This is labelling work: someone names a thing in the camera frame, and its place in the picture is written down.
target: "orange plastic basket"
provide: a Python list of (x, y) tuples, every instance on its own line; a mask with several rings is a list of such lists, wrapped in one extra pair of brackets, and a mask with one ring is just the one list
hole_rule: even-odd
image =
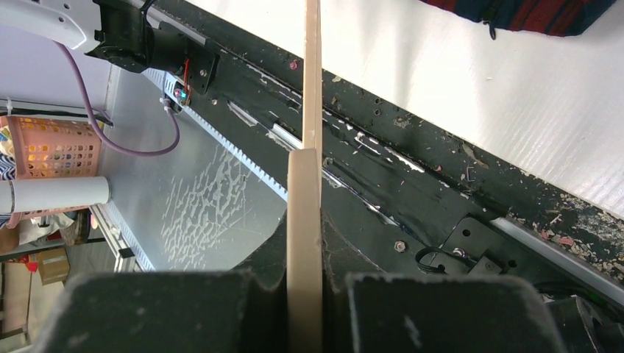
[[(2, 120), (3, 125), (8, 124), (13, 137), (16, 179), (97, 175), (102, 142), (88, 123), (21, 116)], [(76, 208), (13, 213), (8, 227), (15, 227), (23, 219), (69, 210)]]

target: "blue plaid cloth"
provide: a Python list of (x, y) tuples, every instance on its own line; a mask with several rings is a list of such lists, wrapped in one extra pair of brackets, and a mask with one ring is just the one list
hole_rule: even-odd
[[(0, 154), (0, 180), (15, 179), (15, 161), (13, 158)], [(11, 218), (10, 213), (0, 213), (0, 228), (4, 227)]]

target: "white pipe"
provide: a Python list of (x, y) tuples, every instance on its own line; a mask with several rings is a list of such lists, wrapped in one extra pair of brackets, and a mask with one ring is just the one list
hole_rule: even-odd
[(11, 182), (0, 182), (0, 213), (11, 213), (13, 211), (13, 192)]
[(110, 186), (103, 176), (12, 180), (11, 183), (15, 204), (13, 212), (91, 206), (105, 204), (110, 199)]

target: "bolt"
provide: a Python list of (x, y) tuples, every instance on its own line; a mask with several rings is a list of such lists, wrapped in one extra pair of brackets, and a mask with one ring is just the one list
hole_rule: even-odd
[(466, 257), (466, 252), (463, 249), (454, 248), (453, 249), (453, 255), (455, 255), (457, 257)]
[(397, 240), (397, 242), (394, 243), (394, 250), (396, 252), (405, 252), (406, 249), (407, 245), (405, 244), (405, 241)]

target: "red wire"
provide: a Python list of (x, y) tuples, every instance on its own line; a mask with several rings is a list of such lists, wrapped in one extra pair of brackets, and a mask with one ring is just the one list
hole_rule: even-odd
[(189, 59), (184, 62), (184, 93), (186, 93), (187, 101), (191, 98), (191, 85), (188, 83), (188, 66), (190, 62)]

